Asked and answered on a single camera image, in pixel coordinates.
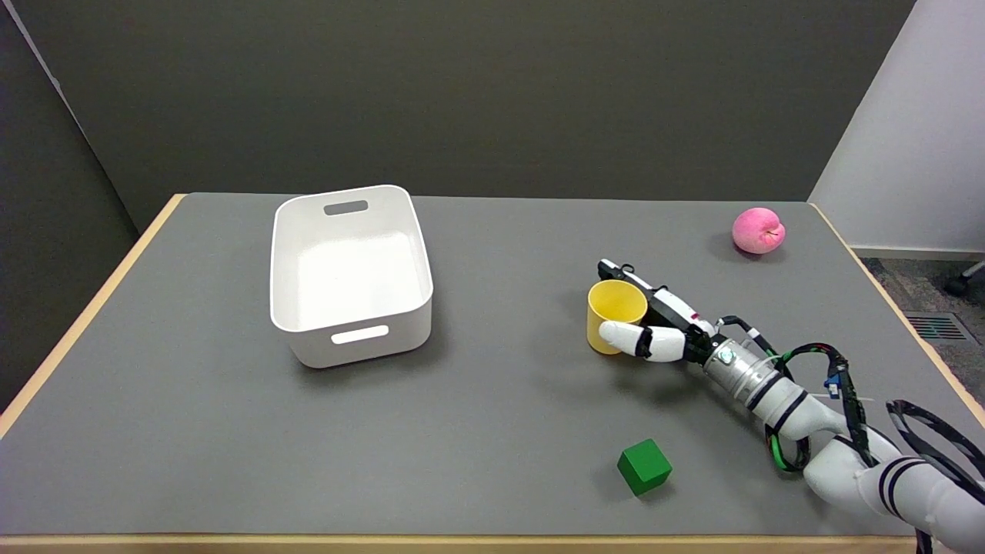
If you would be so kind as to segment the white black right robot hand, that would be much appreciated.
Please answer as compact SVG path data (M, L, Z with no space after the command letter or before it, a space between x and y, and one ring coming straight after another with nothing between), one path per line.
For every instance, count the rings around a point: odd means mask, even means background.
M648 362L696 362L702 365L716 347L718 328L665 285L651 286L630 264L601 259L601 283L623 282L640 291L646 309L640 322L604 320L596 326L600 339L616 351Z

